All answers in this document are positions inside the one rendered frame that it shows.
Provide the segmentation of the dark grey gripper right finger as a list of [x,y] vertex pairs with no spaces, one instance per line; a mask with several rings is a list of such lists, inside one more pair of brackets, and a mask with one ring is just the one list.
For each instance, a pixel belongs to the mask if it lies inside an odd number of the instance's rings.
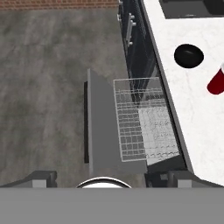
[[223,185],[200,179],[189,171],[169,171],[167,186],[172,188],[223,188]]

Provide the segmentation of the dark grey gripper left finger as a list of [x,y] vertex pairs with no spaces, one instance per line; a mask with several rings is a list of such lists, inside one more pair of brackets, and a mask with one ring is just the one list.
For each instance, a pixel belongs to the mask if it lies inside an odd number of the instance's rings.
[[34,171],[25,178],[0,185],[0,188],[55,188],[58,186],[57,177],[56,171]]

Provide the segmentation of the dark dishwasher body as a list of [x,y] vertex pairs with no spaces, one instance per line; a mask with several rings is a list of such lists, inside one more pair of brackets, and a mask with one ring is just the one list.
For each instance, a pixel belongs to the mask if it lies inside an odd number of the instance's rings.
[[165,187],[168,178],[162,178],[161,174],[167,174],[170,171],[193,171],[192,163],[187,152],[186,143],[179,127],[179,121],[176,116],[172,98],[166,90],[166,86],[161,77],[158,77],[159,84],[162,88],[162,93],[165,100],[165,105],[168,109],[168,114],[171,119],[171,126],[174,132],[175,141],[178,146],[178,155],[169,157],[166,160],[159,161],[158,163],[149,165],[148,171],[144,175],[147,187]]

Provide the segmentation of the grey dishwasher door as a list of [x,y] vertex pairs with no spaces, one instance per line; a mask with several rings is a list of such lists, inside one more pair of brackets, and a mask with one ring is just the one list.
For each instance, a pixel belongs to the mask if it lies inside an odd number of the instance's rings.
[[91,175],[146,173],[145,161],[121,160],[113,88],[91,69],[87,70],[87,122]]

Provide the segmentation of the red cup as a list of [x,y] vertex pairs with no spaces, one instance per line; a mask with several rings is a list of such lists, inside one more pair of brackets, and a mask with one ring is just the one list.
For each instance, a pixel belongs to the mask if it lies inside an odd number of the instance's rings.
[[220,65],[219,71],[209,81],[206,88],[212,95],[219,95],[224,92],[224,63]]

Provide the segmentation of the black bowl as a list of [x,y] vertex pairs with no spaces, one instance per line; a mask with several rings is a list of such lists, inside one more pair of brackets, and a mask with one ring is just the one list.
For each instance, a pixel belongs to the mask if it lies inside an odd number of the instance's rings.
[[183,68],[195,68],[204,60],[204,53],[191,44],[179,45],[173,54],[175,62]]

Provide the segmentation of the dark cupboard door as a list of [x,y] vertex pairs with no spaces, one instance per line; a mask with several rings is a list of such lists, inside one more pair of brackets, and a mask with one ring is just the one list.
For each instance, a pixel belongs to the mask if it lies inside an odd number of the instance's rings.
[[[135,16],[136,26],[132,29],[132,45],[127,46],[126,32],[130,13]],[[118,0],[117,19],[121,27],[131,96],[142,98],[147,88],[161,86],[158,63],[141,0]]]

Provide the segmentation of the white round object black rim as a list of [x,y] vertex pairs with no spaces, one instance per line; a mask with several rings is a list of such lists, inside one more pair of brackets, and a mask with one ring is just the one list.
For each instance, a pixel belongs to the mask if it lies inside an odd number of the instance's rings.
[[85,180],[77,185],[78,188],[130,188],[130,185],[118,178],[96,177]]

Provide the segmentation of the dark sink basin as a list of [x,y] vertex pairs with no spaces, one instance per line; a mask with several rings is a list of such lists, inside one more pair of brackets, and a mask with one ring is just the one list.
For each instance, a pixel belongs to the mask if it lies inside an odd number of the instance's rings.
[[166,18],[224,18],[224,0],[158,0]]

